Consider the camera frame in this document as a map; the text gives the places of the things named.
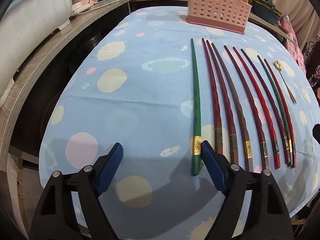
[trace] chopstick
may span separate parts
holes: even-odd
[[[242,137],[242,141],[243,141],[243,146],[244,146],[244,156],[245,156],[245,167],[246,167],[246,170],[247,171],[250,171],[250,172],[253,172],[253,162],[252,162],[252,152],[251,152],[251,144],[250,144],[250,138],[249,138],[249,132],[248,132],[248,129],[247,129],[247,125],[246,125],[246,121],[245,121],[245,118],[244,118],[244,115],[243,115],[243,111],[242,111],[242,106],[240,104],[240,101],[239,101],[239,97],[238,97],[238,94],[236,92],[236,88],[231,80],[231,77],[230,77],[230,74],[227,70],[227,67],[226,65],[224,64],[223,60],[222,60],[222,57],[220,55],[220,53],[218,52],[216,46],[214,45],[214,43],[212,42],[211,43],[215,53],[217,54],[217,57],[218,57],[218,60],[221,64],[221,67],[223,69],[223,72],[225,73],[225,76],[227,78],[227,81],[228,81],[228,84],[229,84],[229,87],[230,87],[230,90],[231,90],[231,94],[232,94],[232,98],[233,98],[233,101],[235,103],[235,106],[236,106],[236,112],[237,112],[237,116],[238,116],[238,119],[239,119],[239,124],[240,124],[240,130],[241,130],[241,137]],[[215,55],[211,49],[211,46],[209,47],[210,49],[210,52],[212,53],[212,58],[215,58]],[[216,63],[216,69],[217,71],[219,70],[220,71],[220,68],[218,66],[218,63]]]
[[[290,154],[291,154],[291,168],[295,168],[296,164],[297,164],[297,157],[296,157],[296,142],[295,142],[295,137],[294,137],[294,133],[293,133],[293,127],[292,127],[292,122],[291,122],[291,117],[289,114],[289,109],[287,106],[287,102],[285,101],[284,95],[282,93],[281,87],[279,85],[278,80],[276,79],[275,74],[273,73],[268,61],[266,59],[264,59],[264,61],[266,62],[268,69],[275,81],[276,87],[278,88],[279,94],[280,94],[280,98],[283,104],[283,108],[284,108],[284,112],[285,112],[285,116],[287,118],[287,122],[288,122],[288,127],[289,127],[289,133],[290,133],[290,139],[289,139],[289,147],[290,147]]]
[[[193,147],[191,159],[191,174],[197,176],[200,172],[201,162],[201,111],[200,111],[200,89],[198,78],[198,67],[196,51],[193,39],[191,39],[192,73],[193,73]]]
[[[219,106],[217,85],[214,79],[212,64],[211,64],[209,52],[205,44],[204,38],[202,38],[202,44],[204,48],[205,59],[207,61],[210,86],[211,86],[211,97],[212,97],[212,104],[213,104],[213,119],[214,119],[213,121],[214,122],[214,151],[217,154],[223,154],[222,123],[221,123],[221,116],[220,116],[220,106]]]
[[[278,141],[277,141],[277,137],[276,137],[276,132],[275,132],[275,129],[273,128],[273,123],[272,123],[272,119],[271,119],[271,116],[270,116],[270,113],[269,113],[269,110],[268,110],[268,107],[266,105],[266,102],[263,98],[263,95],[261,93],[261,90],[257,84],[257,82],[255,81],[248,65],[246,64],[246,62],[244,61],[244,59],[241,57],[241,55],[239,54],[239,52],[237,51],[237,49],[235,47],[233,47],[233,50],[235,51],[235,53],[237,54],[238,58],[240,59],[242,65],[244,66],[250,80],[251,80],[251,83],[253,84],[256,92],[257,92],[257,95],[258,95],[258,98],[259,98],[259,101],[261,103],[261,106],[262,106],[262,109],[263,109],[263,113],[265,115],[265,118],[266,118],[266,122],[267,122],[267,126],[268,126],[268,129],[269,129],[269,134],[270,134],[270,139],[271,139],[271,144],[272,144],[272,150],[273,150],[273,159],[274,159],[274,165],[275,165],[275,169],[279,169],[280,166],[281,166],[281,163],[280,163],[280,154],[279,154],[279,148],[278,148]]]
[[[253,114],[253,120],[254,123],[256,125],[256,129],[257,129],[257,135],[258,135],[258,140],[259,140],[259,144],[260,144],[260,154],[261,154],[261,163],[262,163],[262,169],[269,169],[269,160],[268,160],[268,151],[267,151],[267,143],[266,143],[266,139],[264,136],[264,132],[262,129],[262,123],[259,117],[259,112],[258,109],[254,103],[254,99],[253,96],[250,92],[250,88],[236,62],[236,60],[234,59],[233,55],[231,54],[231,52],[229,51],[228,47],[225,45],[224,46],[225,50],[227,51],[229,57],[231,58],[231,61],[234,65],[234,67],[236,68],[236,71],[240,77],[240,80],[242,82],[242,85],[244,87],[245,93],[247,94],[250,106],[251,106],[251,110],[252,110],[252,114]]]
[[[259,78],[259,81],[260,81],[261,85],[263,86],[263,88],[264,88],[264,90],[265,90],[265,92],[267,94],[267,97],[269,99],[269,102],[270,102],[271,107],[273,109],[273,112],[275,114],[276,122],[278,124],[279,131],[280,131],[280,134],[281,134],[281,141],[282,141],[282,146],[283,146],[283,150],[284,150],[284,161],[285,161],[285,164],[288,164],[290,162],[289,144],[288,144],[288,139],[287,139],[287,136],[286,136],[286,131],[284,129],[284,125],[283,125],[281,117],[279,115],[278,108],[276,107],[275,101],[274,101],[274,99],[273,99],[273,97],[272,97],[272,95],[271,95],[271,93],[270,93],[265,81],[263,80],[261,74],[259,73],[257,67],[254,65],[254,63],[249,58],[247,53],[243,49],[241,49],[241,51],[244,54],[244,56],[247,58],[247,60],[249,61],[251,67],[253,68],[254,72],[256,73],[257,77]]]

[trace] gold spoon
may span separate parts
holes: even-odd
[[[294,98],[293,94],[291,93],[290,89],[288,88],[287,83],[284,81],[284,78],[283,78],[283,76],[282,76],[282,74],[281,74],[281,70],[282,70],[282,69],[281,69],[280,63],[279,63],[278,61],[275,61],[275,62],[273,63],[273,65],[275,65],[276,69],[279,71],[279,73],[280,73],[280,75],[281,75],[281,77],[282,77],[282,80],[283,80],[283,82],[284,82],[284,84],[285,84],[285,86],[286,86],[286,88],[287,88],[287,90],[288,90],[288,92],[289,92],[289,95],[290,95],[290,98],[291,98],[292,102],[293,102],[294,104],[296,104],[297,101],[296,101],[296,99]]]

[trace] red chopstick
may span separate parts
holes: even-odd
[[[275,74],[273,73],[268,61],[266,59],[264,59],[264,61],[266,62],[267,67],[268,67],[268,69],[269,69],[269,71],[270,71],[270,73],[272,75],[272,78],[275,81],[276,87],[277,87],[277,89],[279,91],[279,95],[281,97],[281,101],[282,101],[282,104],[283,104],[285,115],[287,117],[287,122],[288,122],[288,126],[289,126],[289,133],[290,133],[290,139],[291,139],[291,144],[292,144],[291,147],[292,147],[292,153],[293,153],[291,168],[295,168],[296,165],[297,165],[296,142],[295,142],[295,137],[294,137],[294,133],[293,133],[293,127],[292,127],[291,117],[290,117],[290,114],[289,114],[289,109],[288,109],[287,103],[285,101],[284,95],[282,93],[281,87],[279,85],[279,82],[278,82]]]
[[[234,59],[233,55],[231,54],[231,52],[229,51],[228,47],[227,46],[224,46],[225,50],[227,51],[233,65],[235,66],[237,72],[238,72],[238,75],[241,79],[241,82],[242,82],[242,85],[244,87],[244,90],[247,94],[247,97],[248,97],[248,100],[249,100],[249,103],[250,103],[250,106],[251,106],[251,110],[252,110],[252,113],[253,113],[253,119],[254,119],[254,122],[255,122],[255,125],[256,125],[256,129],[257,129],[257,135],[258,135],[258,139],[259,139],[259,144],[260,144],[260,154],[261,154],[261,163],[262,163],[262,169],[269,169],[269,160],[268,160],[268,151],[267,151],[267,144],[266,144],[266,139],[265,139],[265,136],[264,136],[264,132],[263,132],[263,129],[262,129],[262,124],[261,124],[261,120],[260,120],[260,117],[259,117],[259,113],[258,113],[258,110],[257,110],[257,107],[256,105],[254,104],[254,99],[253,99],[253,96],[250,92],[250,88],[236,62],[236,60]]]
[[[202,38],[202,44],[204,48],[205,59],[207,61],[210,86],[211,86],[211,97],[213,104],[213,119],[214,119],[214,150],[217,154],[223,154],[223,141],[222,141],[222,123],[220,116],[220,105],[217,92],[217,85],[214,79],[214,73],[212,70],[212,64],[209,56],[207,46],[204,38]]]
[[[246,64],[246,62],[241,57],[241,55],[239,54],[239,52],[237,51],[237,49],[235,47],[233,47],[233,50],[238,55],[238,58],[240,59],[242,65],[244,66],[247,74],[249,75],[251,83],[253,84],[253,86],[254,86],[257,94],[258,94],[259,101],[261,103],[261,106],[262,106],[262,109],[263,109],[263,112],[264,112],[264,115],[265,115],[265,118],[266,118],[267,126],[268,126],[268,129],[269,129],[269,133],[270,133],[270,139],[271,139],[271,142],[272,142],[272,150],[273,150],[273,159],[274,159],[274,163],[275,163],[275,169],[279,169],[280,166],[281,166],[279,147],[278,147],[278,141],[277,141],[277,137],[276,137],[276,132],[275,132],[275,129],[273,127],[272,119],[271,119],[271,116],[270,116],[270,113],[269,113],[269,109],[268,109],[268,107],[266,105],[266,102],[265,102],[265,100],[263,98],[261,90],[260,90],[257,82],[255,81],[255,79],[254,79],[254,77],[253,77],[248,65]]]
[[[281,141],[282,141],[282,146],[283,146],[283,151],[284,151],[284,161],[285,161],[285,164],[288,164],[290,162],[290,150],[289,150],[288,138],[287,138],[286,132],[284,130],[284,125],[282,123],[282,119],[280,117],[278,108],[276,107],[276,103],[271,95],[271,92],[269,91],[269,89],[267,87],[267,84],[265,83],[261,74],[259,73],[257,67],[254,65],[254,63],[249,58],[249,56],[246,54],[246,52],[243,49],[241,49],[241,51],[244,54],[244,56],[246,57],[246,59],[249,61],[251,67],[253,68],[254,72],[256,73],[257,77],[259,78],[260,83],[263,86],[263,88],[267,94],[267,97],[269,99],[269,102],[270,102],[271,107],[273,109],[273,112],[275,114],[276,122],[278,124],[278,128],[279,128],[279,131],[281,134]]]

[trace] yellow circle pattern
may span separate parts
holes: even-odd
[[[308,124],[308,119],[306,117],[306,114],[303,111],[300,111],[300,120],[303,123],[303,125]]]
[[[152,188],[143,177],[130,176],[122,179],[116,186],[119,200],[131,208],[148,206],[152,201]]]
[[[64,113],[63,106],[57,106],[51,115],[51,124],[57,124],[61,121]]]
[[[107,70],[98,80],[97,86],[104,93],[111,93],[120,88],[127,80],[127,75],[123,70],[113,68]]]

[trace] polka dot pattern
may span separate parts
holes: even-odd
[[[64,174],[77,172],[85,165],[94,164],[99,156],[108,154],[114,143],[123,145],[123,160],[109,190],[99,200],[104,209],[108,207],[105,213],[110,221],[121,225],[115,227],[115,231],[117,235],[124,236],[124,239],[145,239],[149,236],[159,238],[158,236],[163,235],[159,228],[166,229],[165,238],[168,239],[204,239],[214,221],[212,218],[217,216],[224,200],[221,194],[216,194],[204,162],[200,164],[199,176],[190,175],[193,132],[190,38],[195,41],[198,63],[202,139],[214,145],[214,109],[201,41],[204,37],[216,45],[236,87],[252,141],[254,171],[261,172],[256,127],[251,107],[244,102],[247,96],[236,69],[227,54],[223,54],[224,44],[232,52],[233,46],[239,52],[241,48],[249,51],[250,58],[265,80],[278,108],[272,86],[256,56],[259,54],[262,59],[266,58],[285,96],[296,133],[297,167],[291,170],[281,163],[281,168],[274,172],[272,154],[269,155],[269,162],[275,179],[286,182],[285,185],[279,183],[279,186],[290,216],[305,204],[311,191],[320,186],[320,181],[313,176],[319,167],[318,159],[315,158],[319,147],[311,133],[313,124],[320,123],[320,110],[313,91],[298,71],[299,67],[294,59],[277,39],[250,22],[247,23],[245,34],[240,35],[188,24],[186,14],[187,9],[183,7],[144,8],[132,12],[120,22],[76,70],[55,106],[55,109],[63,107],[62,117],[56,124],[51,124],[51,120],[54,121],[55,118],[50,119],[40,148],[39,174],[44,186],[55,170],[61,170]],[[260,86],[252,66],[241,52],[240,54]],[[281,76],[274,69],[273,62],[276,60],[280,63],[284,61],[289,66],[283,66],[281,73],[295,93],[296,105],[291,102]],[[257,94],[240,61],[238,65],[255,98],[270,150],[266,118]],[[294,72],[294,77],[291,76],[290,69]],[[213,71],[220,102],[223,152],[230,159],[226,111],[214,66]],[[234,121],[238,124],[227,82],[226,86]],[[263,87],[260,88],[266,97]],[[276,127],[276,119],[268,99],[266,104]],[[238,150],[243,152],[238,125],[236,133]],[[281,138],[277,139],[281,147]],[[239,164],[244,167],[244,156],[241,154]],[[79,199],[73,195],[73,200],[78,222],[86,226]],[[196,212],[189,212],[190,203]],[[244,212],[240,215],[240,222],[244,223],[245,218]]]
[[[98,60],[109,60],[118,57],[124,52],[125,44],[122,41],[114,41],[106,44],[97,53]]]
[[[107,70],[98,80],[97,87],[104,93],[111,93],[119,89],[127,80],[127,75],[123,70],[113,68]]]
[[[74,168],[82,169],[93,162],[97,151],[97,140],[86,132],[79,132],[69,139],[65,153],[68,162]]]
[[[308,119],[306,117],[306,114],[303,111],[300,111],[300,120],[303,123],[303,125],[308,124]]]
[[[130,208],[142,208],[152,201],[152,188],[146,179],[130,176],[122,179],[116,186],[119,200]]]
[[[51,115],[51,124],[57,124],[61,121],[64,113],[63,106],[57,106]]]

